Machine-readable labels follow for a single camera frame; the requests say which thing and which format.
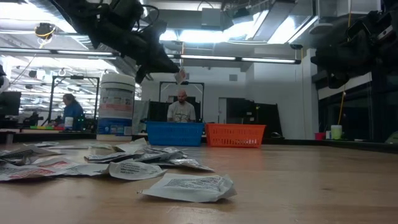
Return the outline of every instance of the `woman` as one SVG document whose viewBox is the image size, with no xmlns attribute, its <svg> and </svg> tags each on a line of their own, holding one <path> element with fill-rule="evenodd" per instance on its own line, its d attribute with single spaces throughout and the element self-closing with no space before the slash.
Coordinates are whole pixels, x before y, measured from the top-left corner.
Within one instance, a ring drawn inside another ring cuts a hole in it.
<svg viewBox="0 0 398 224">
<path fill-rule="evenodd" d="M 62 99 L 63 103 L 65 104 L 65 108 L 63 109 L 63 122 L 65 124 L 66 117 L 72 117 L 73 123 L 76 124 L 77 118 L 83 115 L 84 111 L 83 108 L 80 106 L 79 102 L 77 102 L 75 96 L 70 93 L 67 93 L 63 96 Z"/>
</svg>

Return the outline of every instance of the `desk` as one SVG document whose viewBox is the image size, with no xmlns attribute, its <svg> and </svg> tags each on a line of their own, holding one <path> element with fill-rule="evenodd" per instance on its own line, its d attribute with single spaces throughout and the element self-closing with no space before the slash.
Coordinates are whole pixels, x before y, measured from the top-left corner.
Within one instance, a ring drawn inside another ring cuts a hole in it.
<svg viewBox="0 0 398 224">
<path fill-rule="evenodd" d="M 109 153 L 105 149 L 62 152 L 76 161 L 83 161 L 86 154 Z M 229 174 L 238 195 L 218 203 L 189 203 L 136 194 L 161 177 L 136 182 L 112 177 L 6 182 L 0 183 L 1 223 L 353 224 L 398 220 L 395 154 L 278 145 L 200 147 L 187 152 L 217 174 Z M 169 172 L 211 175 L 178 169 Z"/>
</svg>

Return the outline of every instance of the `gray t-shirt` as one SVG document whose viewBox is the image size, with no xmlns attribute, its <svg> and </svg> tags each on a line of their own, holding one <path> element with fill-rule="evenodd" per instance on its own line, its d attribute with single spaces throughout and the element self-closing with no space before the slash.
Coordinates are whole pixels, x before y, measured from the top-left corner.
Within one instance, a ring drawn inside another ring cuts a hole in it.
<svg viewBox="0 0 398 224">
<path fill-rule="evenodd" d="M 169 106 L 167 118 L 173 118 L 174 122 L 188 122 L 189 120 L 195 121 L 195 109 L 192 104 L 188 102 L 181 104 L 176 101 Z"/>
</svg>

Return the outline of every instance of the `robotic arm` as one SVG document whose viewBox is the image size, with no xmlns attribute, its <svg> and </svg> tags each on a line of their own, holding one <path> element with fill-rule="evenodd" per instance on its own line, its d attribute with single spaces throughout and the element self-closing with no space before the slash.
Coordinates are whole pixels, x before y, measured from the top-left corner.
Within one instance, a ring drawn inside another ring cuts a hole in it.
<svg viewBox="0 0 398 224">
<path fill-rule="evenodd" d="M 339 44 L 318 48 L 311 62 L 323 67 L 330 88 L 376 66 L 398 70 L 398 0 L 384 0 L 384 13 L 371 11 L 346 31 Z"/>
<path fill-rule="evenodd" d="M 133 58 L 140 68 L 136 82 L 141 83 L 151 72 L 177 73 L 179 68 L 171 61 L 159 44 L 167 23 L 155 21 L 138 31 L 144 12 L 138 0 L 113 0 L 111 4 L 86 0 L 50 0 L 79 34 L 88 35 L 94 48 L 100 43 Z"/>
</svg>

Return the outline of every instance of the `plastic basket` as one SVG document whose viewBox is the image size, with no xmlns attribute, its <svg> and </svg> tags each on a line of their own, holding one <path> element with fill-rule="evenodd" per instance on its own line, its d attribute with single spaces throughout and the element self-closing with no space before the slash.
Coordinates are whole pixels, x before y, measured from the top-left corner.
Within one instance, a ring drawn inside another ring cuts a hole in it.
<svg viewBox="0 0 398 224">
<path fill-rule="evenodd" d="M 158 146 L 200 146 L 203 123 L 147 121 L 148 140 Z"/>
<path fill-rule="evenodd" d="M 260 147 L 265 128 L 256 124 L 206 124 L 207 145 Z"/>
</svg>

